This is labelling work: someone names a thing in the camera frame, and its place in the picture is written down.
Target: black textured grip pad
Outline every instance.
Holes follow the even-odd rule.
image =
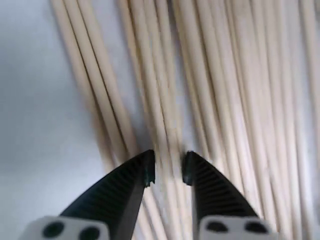
[[[184,157],[182,176],[183,181],[192,186],[192,218],[197,226],[205,216],[257,216],[233,184],[193,151]]]
[[[61,216],[107,224],[112,240],[129,240],[144,188],[155,182],[155,153],[145,151],[126,161],[78,197]]]

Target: bamboo stick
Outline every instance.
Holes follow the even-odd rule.
[[[119,159],[127,159],[127,150],[124,146],[121,133],[118,129],[78,3],[76,0],[64,0],[64,3],[104,120],[105,127],[110,136],[112,149]]]
[[[212,99],[208,77],[206,74],[204,54],[202,51],[200,33],[197,27],[196,13],[191,1],[179,1],[179,9],[183,25],[188,27],[185,31],[186,42],[189,49],[189,54],[192,56],[191,67],[194,73],[195,86],[199,98],[201,115],[207,136],[208,148],[213,156],[213,161],[216,167],[222,173],[227,168],[224,160],[224,151],[220,142],[218,119],[214,115]]]
[[[255,140],[253,144],[256,156],[256,169],[261,187],[263,212],[266,220],[274,229],[277,229],[275,205],[271,189],[271,178],[268,174],[269,166],[262,138],[263,131],[259,116],[260,110],[259,103],[257,102],[258,97],[256,96],[257,89],[254,84],[256,76],[253,68],[257,66],[253,63],[253,58],[250,53],[250,50],[253,48],[253,44],[248,40],[248,38],[252,38],[253,35],[253,30],[248,28],[251,10],[249,2],[245,0],[233,1],[232,5],[229,5],[228,7],[232,7],[232,12],[234,14],[234,25],[243,74],[242,79],[244,83],[245,97],[247,98],[246,103],[248,104],[247,109],[250,119],[250,127],[252,128],[252,137]]]
[[[285,116],[285,140],[288,158],[288,173],[291,197],[291,216],[293,239],[302,239],[301,202],[299,187],[299,170],[296,150],[295,114],[293,96],[293,76],[290,64],[289,31],[285,0],[275,0],[278,41],[280,44],[281,90],[283,95]]]
[[[133,12],[136,37],[140,44],[141,60],[145,71],[145,85],[149,93],[152,117],[156,131],[160,160],[162,163],[162,177],[166,186],[166,204],[169,211],[171,237],[177,240],[183,239],[181,225],[179,221],[178,204],[176,201],[175,182],[172,176],[172,169],[167,162],[170,159],[167,145],[167,135],[164,126],[164,116],[162,115],[161,103],[157,89],[156,74],[153,66],[152,51],[149,47],[149,35],[146,25],[146,16],[142,0],[132,0],[131,9]]]

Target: wooden dowel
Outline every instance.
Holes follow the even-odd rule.
[[[154,128],[156,131],[157,144],[162,163],[162,177],[166,186],[166,207],[169,212],[171,237],[177,240],[183,239],[179,220],[178,204],[175,192],[175,182],[172,176],[172,168],[167,162],[170,159],[167,145],[167,135],[162,115],[161,103],[156,82],[156,74],[153,66],[152,51],[149,46],[148,28],[146,25],[145,9],[142,0],[131,0],[131,10],[134,19],[137,42],[139,43],[141,60],[146,77],[145,85],[151,106]]]
[[[302,74],[302,29],[300,25],[300,12],[297,0],[286,1],[285,4],[288,12],[289,22],[289,47],[290,47],[290,63],[291,75],[293,81],[293,99],[294,99],[294,113],[295,113],[295,132],[296,132],[296,150],[298,157],[298,170],[299,170],[299,185],[301,197],[301,212],[302,212],[302,225],[306,233],[307,239],[316,239],[315,236],[315,223],[316,216],[313,206],[313,195],[311,190],[310,178],[310,155],[308,146],[308,137],[306,129],[305,114],[305,88],[304,76]]]
[[[269,166],[274,171],[276,177],[277,188],[281,186],[282,196],[278,196],[276,193],[275,199],[278,208],[286,208],[285,216],[278,212],[280,221],[280,227],[287,238],[292,239],[292,228],[291,226],[291,198],[290,198],[290,187],[289,187],[289,176],[288,176],[288,160],[286,151],[286,139],[285,139],[285,127],[284,127],[284,108],[283,98],[281,93],[281,81],[280,81],[280,63],[279,63],[279,44],[277,40],[277,23],[275,14],[275,6],[273,1],[263,1],[264,15],[265,15],[265,26],[266,26],[266,45],[267,45],[267,59],[269,69],[269,82],[270,82],[270,94],[271,104],[273,112],[273,122],[275,130],[275,140],[270,139],[270,129],[265,131],[265,136],[269,141],[266,140],[267,153],[269,155]]]
[[[162,48],[164,53],[165,68],[167,73],[167,81],[169,88],[169,97],[171,104],[171,114],[174,119],[174,128],[179,149],[182,148],[182,127],[181,127],[181,111],[178,105],[175,104],[177,100],[177,87],[175,75],[175,49],[172,42],[172,33],[170,28],[169,9],[167,0],[156,0],[156,10],[159,22],[159,34],[161,37]]]
[[[308,78],[310,82],[311,95],[313,100],[314,122],[316,127],[317,161],[320,169],[320,61],[319,61],[319,22],[316,19],[315,4],[318,11],[320,1],[301,0],[299,1],[303,19],[303,30],[307,54]]]
[[[159,26],[157,20],[157,13],[155,8],[155,3],[150,0],[144,1],[144,9],[146,15],[146,23],[148,27],[148,32],[150,36],[150,40],[152,41],[152,56],[153,56],[153,64],[155,68],[156,82],[159,92],[159,98],[161,103],[162,114],[164,118],[164,126],[167,135],[167,141],[169,146],[169,154],[170,159],[168,159],[168,163],[172,165],[173,170],[173,179],[175,180],[175,188],[177,193],[177,200],[179,205],[179,212],[181,216],[182,222],[182,234],[184,238],[191,239],[192,238],[192,226],[188,224],[188,215],[187,215],[187,206],[185,199],[185,184],[182,182],[182,172],[181,172],[181,164],[178,159],[180,159],[177,134],[175,131],[175,123],[172,114],[169,94],[169,83],[166,72],[166,66],[164,61],[164,51],[161,45],[161,39],[159,34]]]
[[[137,140],[128,113],[123,105],[114,70],[111,66],[107,49],[101,34],[99,23],[90,0],[78,0],[84,24],[86,26],[92,48],[102,74],[112,109],[128,150],[128,158],[139,153]]]
[[[293,239],[302,239],[301,202],[299,171],[296,150],[293,80],[290,64],[289,33],[285,0],[275,0],[278,42],[280,46],[281,90],[285,116],[285,140],[290,183],[291,216]]]
[[[233,133],[236,142],[244,192],[256,212],[263,216],[254,162],[249,147],[248,134],[237,81],[235,61],[229,35],[228,20],[223,0],[210,0],[214,29],[217,38],[217,51],[220,53],[221,69],[224,74],[225,88],[229,101]]]
[[[241,69],[241,64],[240,64],[238,43],[237,43],[237,38],[235,35],[236,30],[235,30],[234,16],[232,13],[232,8],[231,8],[231,0],[224,0],[223,2],[224,2],[224,4],[221,3],[221,5],[224,5],[225,14],[226,14],[228,26],[229,26],[229,35],[231,38],[232,53],[233,53],[233,59],[234,59],[234,63],[235,63],[236,76],[238,79],[240,97],[241,97],[242,108],[243,108],[243,113],[244,113],[244,121],[245,121],[245,125],[246,125],[246,130],[248,132],[249,143],[250,143],[250,146],[252,146],[254,140],[253,140],[253,137],[251,134],[251,126],[250,126],[250,121],[249,121],[249,110],[248,110],[247,98],[245,97],[246,96],[245,87],[244,87],[243,74],[242,74],[242,69]]]
[[[73,31],[83,57],[85,68],[96,96],[105,127],[110,137],[113,151],[120,160],[128,157],[121,133],[117,126],[109,97],[100,74],[94,51],[87,34],[85,23],[83,21],[78,3],[76,0],[64,0]]]
[[[237,0],[232,1],[233,15],[234,15],[234,26],[236,31],[236,37],[238,42],[240,64],[242,67],[242,79],[244,82],[245,97],[247,98],[246,103],[248,104],[248,115],[250,119],[250,127],[252,128],[252,138],[254,139],[254,149],[256,157],[256,169],[259,176],[259,185],[261,200],[263,206],[264,217],[277,229],[276,226],[276,212],[273,200],[273,194],[271,189],[271,178],[269,176],[269,166],[266,155],[266,149],[263,141],[263,131],[260,122],[260,110],[259,103],[257,102],[258,97],[256,96],[257,89],[254,84],[256,76],[254,69],[256,64],[253,63],[252,54],[249,49],[253,49],[254,45],[248,38],[253,37],[253,29],[248,28],[250,26],[250,5],[249,1]]]
[[[230,115],[230,106],[228,101],[228,93],[225,85],[225,76],[222,71],[220,55],[218,50],[217,37],[213,27],[213,19],[211,15],[210,5],[207,0],[196,1],[199,10],[200,25],[202,28],[206,55],[208,58],[208,66],[211,72],[211,81],[214,88],[214,95],[219,112],[220,124],[222,129],[222,138],[225,145],[227,163],[230,172],[230,180],[241,192],[244,192],[242,183],[240,164],[235,143],[234,129]]]
[[[184,27],[188,27],[188,30],[185,31],[185,36],[189,54],[192,56],[190,62],[196,79],[194,82],[199,98],[208,148],[211,156],[213,156],[215,166],[224,173],[224,169],[228,166],[226,166],[224,151],[220,142],[218,116],[214,115],[212,106],[210,86],[206,74],[207,71],[201,46],[200,33],[197,26],[196,12],[191,1],[180,0],[178,3],[183,25]]]
[[[63,0],[51,0],[51,4],[65,44],[65,49],[69,56],[74,78],[82,94],[84,103],[91,114],[92,125],[95,131],[99,152],[102,162],[105,166],[105,170],[108,173],[113,170],[115,166],[109,150],[109,145],[107,144],[107,133],[104,128],[103,119],[98,111],[98,105],[95,101],[95,96],[88,79],[85,65],[81,57],[65,4]]]
[[[185,78],[186,78],[186,83],[189,91],[189,97],[191,101],[191,107],[192,107],[193,119],[194,119],[195,128],[197,132],[197,137],[198,137],[198,141],[202,151],[202,155],[208,161],[210,161],[212,158],[209,155],[206,134],[205,134],[205,130],[204,130],[204,126],[201,118],[201,112],[199,108],[199,100],[196,93],[196,88],[193,83],[191,63],[190,63],[190,58],[188,56],[187,43],[186,43],[184,28],[181,20],[180,9],[179,9],[177,0],[173,0],[172,4],[173,4],[174,18],[175,18],[180,46],[181,46],[181,54],[183,59]]]

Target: screw hole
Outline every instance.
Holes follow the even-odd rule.
[[[256,234],[267,234],[268,230],[260,222],[249,221],[245,225],[245,230]]]
[[[99,238],[100,231],[95,226],[90,226],[83,229],[80,232],[79,239],[80,240],[97,240]]]
[[[43,230],[42,234],[47,239],[56,238],[64,230],[65,225],[61,221],[54,221],[49,223]]]
[[[226,233],[228,232],[228,228],[222,222],[219,221],[211,221],[206,225],[206,229],[213,232],[218,233]]]

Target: bundle of wooden sticks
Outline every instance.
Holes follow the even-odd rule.
[[[104,23],[99,26],[90,0],[51,1],[109,172],[140,149],[102,38]],[[153,190],[145,190],[137,221],[144,239],[193,238],[191,190],[182,182],[179,161],[185,149],[176,55],[184,66],[199,153],[275,231],[286,239],[314,239],[310,145],[320,150],[314,1],[117,0],[117,5],[164,199],[160,207]],[[320,153],[316,158],[320,163]]]

